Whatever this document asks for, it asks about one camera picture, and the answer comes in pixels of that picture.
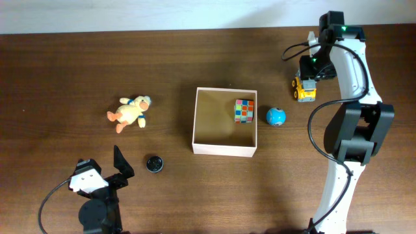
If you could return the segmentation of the yellow grey toy truck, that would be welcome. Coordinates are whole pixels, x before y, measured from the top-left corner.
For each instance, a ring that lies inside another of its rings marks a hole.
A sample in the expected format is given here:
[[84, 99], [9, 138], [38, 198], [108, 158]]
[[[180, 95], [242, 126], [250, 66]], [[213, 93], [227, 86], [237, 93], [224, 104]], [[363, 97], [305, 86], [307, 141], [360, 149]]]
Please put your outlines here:
[[301, 80], [298, 70], [292, 80], [294, 98], [298, 102], [312, 102], [316, 99], [317, 87], [313, 79]]

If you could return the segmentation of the colourful puzzle cube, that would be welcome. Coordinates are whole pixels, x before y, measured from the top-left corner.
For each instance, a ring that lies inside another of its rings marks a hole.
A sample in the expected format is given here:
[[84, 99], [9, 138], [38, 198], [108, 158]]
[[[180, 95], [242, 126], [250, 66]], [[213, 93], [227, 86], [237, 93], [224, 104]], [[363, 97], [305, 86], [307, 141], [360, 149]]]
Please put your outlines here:
[[254, 120], [255, 102], [252, 100], [237, 99], [234, 106], [234, 121], [236, 124], [248, 124]]

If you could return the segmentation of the pink cardboard box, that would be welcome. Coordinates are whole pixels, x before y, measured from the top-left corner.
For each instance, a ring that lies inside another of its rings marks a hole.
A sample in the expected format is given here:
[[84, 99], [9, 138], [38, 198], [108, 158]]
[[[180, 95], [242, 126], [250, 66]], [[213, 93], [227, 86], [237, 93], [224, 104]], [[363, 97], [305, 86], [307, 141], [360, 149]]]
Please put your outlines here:
[[[253, 101], [251, 123], [235, 122], [236, 100]], [[200, 155], [253, 157], [257, 149], [257, 91], [196, 89], [192, 150]]]

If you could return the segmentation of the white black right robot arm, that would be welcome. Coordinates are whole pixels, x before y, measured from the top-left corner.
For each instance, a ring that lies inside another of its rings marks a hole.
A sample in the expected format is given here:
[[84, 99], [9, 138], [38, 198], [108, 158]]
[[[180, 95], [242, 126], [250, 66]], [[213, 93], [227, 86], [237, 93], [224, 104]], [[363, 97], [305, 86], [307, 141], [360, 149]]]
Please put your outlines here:
[[328, 158], [328, 174], [319, 207], [306, 233], [346, 233], [346, 218], [358, 179], [381, 148], [395, 116], [371, 80], [365, 56], [365, 34], [348, 26], [344, 14], [329, 11], [319, 19], [319, 35], [309, 33], [309, 54], [300, 58], [293, 81], [306, 90], [336, 77], [339, 110], [324, 132], [319, 153]]

